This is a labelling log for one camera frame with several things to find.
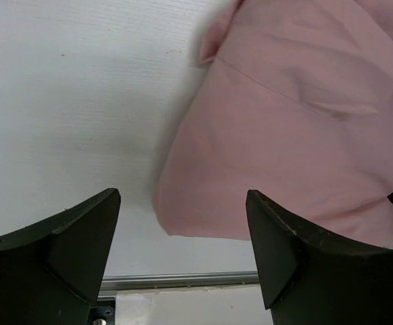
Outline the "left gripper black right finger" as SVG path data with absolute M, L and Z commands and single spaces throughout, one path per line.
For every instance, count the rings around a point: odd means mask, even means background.
M 275 324 L 393 324 L 393 249 L 326 230 L 257 190 L 246 213 Z

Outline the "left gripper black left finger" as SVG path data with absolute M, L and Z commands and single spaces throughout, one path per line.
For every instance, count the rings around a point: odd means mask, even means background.
M 120 210 L 108 188 L 0 236 L 0 324 L 86 324 Z

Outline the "pink trousers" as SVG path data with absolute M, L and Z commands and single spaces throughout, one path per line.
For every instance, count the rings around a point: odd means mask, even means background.
M 393 248 L 393 1 L 235 1 L 154 194 L 172 236 L 247 240 L 258 190 Z

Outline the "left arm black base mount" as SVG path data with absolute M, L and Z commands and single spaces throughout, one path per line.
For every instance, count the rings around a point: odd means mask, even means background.
M 91 306 L 86 325 L 115 325 L 116 298 L 100 297 Z

